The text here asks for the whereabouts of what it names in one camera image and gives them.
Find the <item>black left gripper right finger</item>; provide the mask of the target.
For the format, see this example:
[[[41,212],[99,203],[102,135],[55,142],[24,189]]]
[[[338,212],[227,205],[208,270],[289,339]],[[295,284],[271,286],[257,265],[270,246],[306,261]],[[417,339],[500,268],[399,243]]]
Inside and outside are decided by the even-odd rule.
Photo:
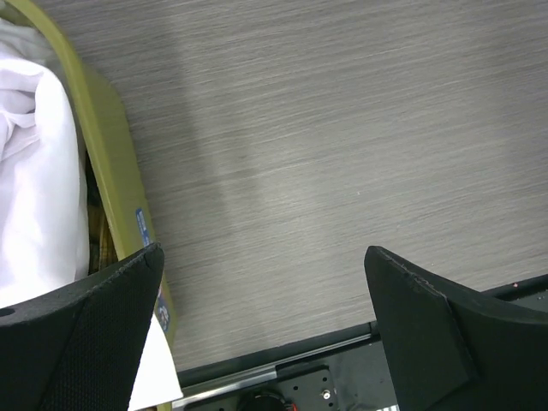
[[[401,410],[545,410],[547,314],[370,246],[367,285]]]

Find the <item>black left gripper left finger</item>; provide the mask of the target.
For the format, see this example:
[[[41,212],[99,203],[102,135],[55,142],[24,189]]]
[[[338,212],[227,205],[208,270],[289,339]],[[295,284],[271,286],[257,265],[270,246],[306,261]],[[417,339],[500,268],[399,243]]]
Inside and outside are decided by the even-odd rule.
[[[1,311],[3,410],[126,410],[164,270],[153,243]]]

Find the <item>white long sleeve shirt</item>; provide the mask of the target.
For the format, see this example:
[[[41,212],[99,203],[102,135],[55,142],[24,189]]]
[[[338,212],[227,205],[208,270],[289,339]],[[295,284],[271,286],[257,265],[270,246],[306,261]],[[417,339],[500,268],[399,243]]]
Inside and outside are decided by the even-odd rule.
[[[86,177],[77,128],[41,33],[1,22],[1,305],[88,273]]]

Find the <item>white paper sheet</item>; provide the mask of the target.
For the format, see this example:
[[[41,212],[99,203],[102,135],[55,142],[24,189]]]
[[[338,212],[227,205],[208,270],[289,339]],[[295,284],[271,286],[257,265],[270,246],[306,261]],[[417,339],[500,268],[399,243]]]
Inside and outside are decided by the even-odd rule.
[[[170,346],[155,315],[152,315],[128,410],[141,410],[183,397]]]

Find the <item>yellow plaid flannel shirt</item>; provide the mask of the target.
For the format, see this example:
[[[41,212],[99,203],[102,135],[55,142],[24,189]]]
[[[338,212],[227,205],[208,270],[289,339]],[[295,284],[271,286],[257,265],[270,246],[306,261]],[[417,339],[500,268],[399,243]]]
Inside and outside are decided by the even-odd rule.
[[[118,258],[88,154],[86,154],[85,160],[90,246],[89,274],[93,274],[114,264]]]

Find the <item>olive green plastic bin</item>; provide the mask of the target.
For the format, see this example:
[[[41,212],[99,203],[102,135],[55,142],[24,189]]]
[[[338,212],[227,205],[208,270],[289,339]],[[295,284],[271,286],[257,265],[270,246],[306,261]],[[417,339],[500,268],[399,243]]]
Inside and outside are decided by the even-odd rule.
[[[156,243],[128,120],[117,92],[101,74],[82,61],[65,33],[36,3],[2,2],[2,21],[36,29],[60,63],[58,76],[63,80],[71,104],[83,153],[83,169],[85,172],[88,154],[118,261]],[[170,310],[164,304],[163,287],[164,271],[153,315],[169,344]]]

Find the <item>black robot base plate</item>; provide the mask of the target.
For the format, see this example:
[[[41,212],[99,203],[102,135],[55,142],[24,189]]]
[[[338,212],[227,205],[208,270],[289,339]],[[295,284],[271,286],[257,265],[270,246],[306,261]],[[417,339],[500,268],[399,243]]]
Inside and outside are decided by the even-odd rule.
[[[483,291],[547,314],[547,278]],[[401,410],[375,319],[184,372],[176,410]]]

